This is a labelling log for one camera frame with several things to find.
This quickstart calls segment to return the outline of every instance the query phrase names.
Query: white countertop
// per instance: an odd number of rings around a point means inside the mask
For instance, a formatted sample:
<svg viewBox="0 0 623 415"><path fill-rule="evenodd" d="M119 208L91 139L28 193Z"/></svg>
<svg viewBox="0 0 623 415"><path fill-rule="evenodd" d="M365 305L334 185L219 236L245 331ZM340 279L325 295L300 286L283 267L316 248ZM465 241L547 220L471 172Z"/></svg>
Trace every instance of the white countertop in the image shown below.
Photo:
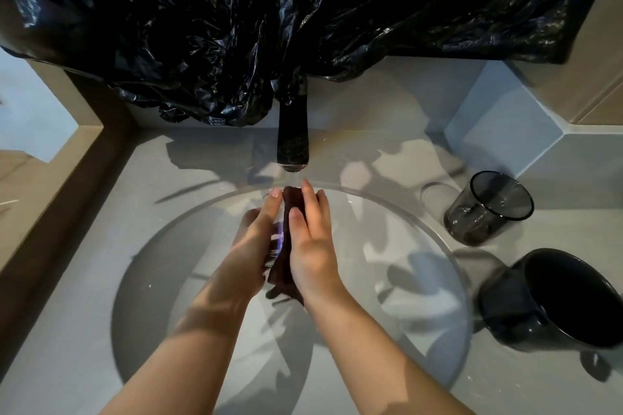
<svg viewBox="0 0 623 415"><path fill-rule="evenodd" d="M274 129L145 131L0 385L3 414L97 413L122 385L111 317L133 257L197 205L283 182L275 143ZM439 222L465 181L461 162L424 134L311 131L310 157L301 177L361 191L417 216L456 253L472 286L490 269L490 254L511 264L537 247L556 247L623 291L623 211L539 210L536 204L527 222L482 249L467 249ZM484 329L474 334L452 392L480 415L614 415L620 413L623 376L612 373L600 383L577 353L520 353Z"/></svg>

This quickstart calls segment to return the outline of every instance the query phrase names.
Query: black garbage bag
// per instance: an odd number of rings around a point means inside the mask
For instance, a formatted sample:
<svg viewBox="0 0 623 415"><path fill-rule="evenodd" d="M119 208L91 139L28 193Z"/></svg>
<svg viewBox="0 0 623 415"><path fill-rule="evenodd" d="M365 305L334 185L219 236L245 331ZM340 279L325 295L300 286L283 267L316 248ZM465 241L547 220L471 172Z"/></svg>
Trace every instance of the black garbage bag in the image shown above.
<svg viewBox="0 0 623 415"><path fill-rule="evenodd" d="M564 63L593 0L0 0L0 46L161 116L257 123L387 54Z"/></svg>

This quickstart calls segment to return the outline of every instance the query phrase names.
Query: hand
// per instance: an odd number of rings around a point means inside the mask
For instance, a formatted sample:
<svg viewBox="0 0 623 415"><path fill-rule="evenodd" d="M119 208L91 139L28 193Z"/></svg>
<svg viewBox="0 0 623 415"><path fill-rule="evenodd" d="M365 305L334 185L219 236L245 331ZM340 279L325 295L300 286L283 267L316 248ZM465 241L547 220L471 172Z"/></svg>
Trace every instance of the hand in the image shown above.
<svg viewBox="0 0 623 415"><path fill-rule="evenodd" d="M317 297L344 289L338 274L338 260L331 237L329 200L323 190L315 194L311 184L301 184L305 200L305 216L293 207L290 210L290 235L292 277L305 300L305 306Z"/></svg>
<svg viewBox="0 0 623 415"><path fill-rule="evenodd" d="M273 223L279 213L282 191L273 187L261 209L249 210L242 217L231 250L219 270L226 270L252 297L263 284L265 260L270 250Z"/></svg>

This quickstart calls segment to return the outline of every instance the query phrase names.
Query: sink basin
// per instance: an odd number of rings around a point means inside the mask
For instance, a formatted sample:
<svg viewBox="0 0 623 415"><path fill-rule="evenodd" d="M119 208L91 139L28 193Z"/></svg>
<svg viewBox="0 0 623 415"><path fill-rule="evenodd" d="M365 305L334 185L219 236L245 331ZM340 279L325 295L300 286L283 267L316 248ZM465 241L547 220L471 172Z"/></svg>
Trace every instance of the sink basin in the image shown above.
<svg viewBox="0 0 623 415"><path fill-rule="evenodd" d="M405 352L450 387L471 338L465 287L442 241L398 207L325 189L339 273L354 298ZM112 316L115 362L128 380L182 316L227 254L246 210L265 191L202 204L165 226L134 257ZM216 414L357 414L323 338L296 301L266 285L242 324Z"/></svg>

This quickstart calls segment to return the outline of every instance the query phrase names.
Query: black faucet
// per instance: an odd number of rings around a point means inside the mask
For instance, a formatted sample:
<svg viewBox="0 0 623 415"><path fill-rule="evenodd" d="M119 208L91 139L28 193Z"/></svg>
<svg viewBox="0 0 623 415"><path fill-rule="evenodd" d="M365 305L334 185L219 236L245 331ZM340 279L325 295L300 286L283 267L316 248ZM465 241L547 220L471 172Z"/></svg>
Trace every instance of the black faucet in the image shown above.
<svg viewBox="0 0 623 415"><path fill-rule="evenodd" d="M298 76L298 90L279 102L276 162L287 172L299 172L310 159L307 134L307 76Z"/></svg>

